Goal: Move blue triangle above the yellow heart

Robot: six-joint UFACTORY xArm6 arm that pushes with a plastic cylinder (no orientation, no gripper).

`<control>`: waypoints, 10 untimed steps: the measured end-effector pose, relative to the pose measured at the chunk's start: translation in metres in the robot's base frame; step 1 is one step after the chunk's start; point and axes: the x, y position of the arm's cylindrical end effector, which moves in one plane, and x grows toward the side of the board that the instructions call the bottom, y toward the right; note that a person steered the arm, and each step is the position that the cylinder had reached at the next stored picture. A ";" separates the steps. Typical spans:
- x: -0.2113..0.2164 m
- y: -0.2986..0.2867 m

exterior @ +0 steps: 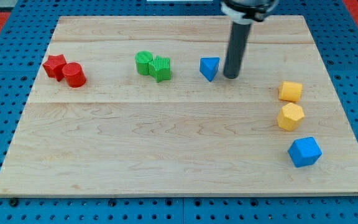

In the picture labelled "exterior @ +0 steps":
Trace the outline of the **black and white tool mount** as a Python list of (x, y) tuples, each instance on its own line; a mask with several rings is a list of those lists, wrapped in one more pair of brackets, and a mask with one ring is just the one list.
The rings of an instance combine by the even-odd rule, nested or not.
[(279, 0), (222, 0), (221, 11), (236, 24), (263, 22), (272, 15)]

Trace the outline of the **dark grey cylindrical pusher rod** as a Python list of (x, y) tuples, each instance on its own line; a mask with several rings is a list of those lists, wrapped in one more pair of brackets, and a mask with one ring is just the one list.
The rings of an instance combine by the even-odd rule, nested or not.
[(239, 76), (251, 27), (252, 24), (232, 23), (223, 70), (223, 75), (228, 79)]

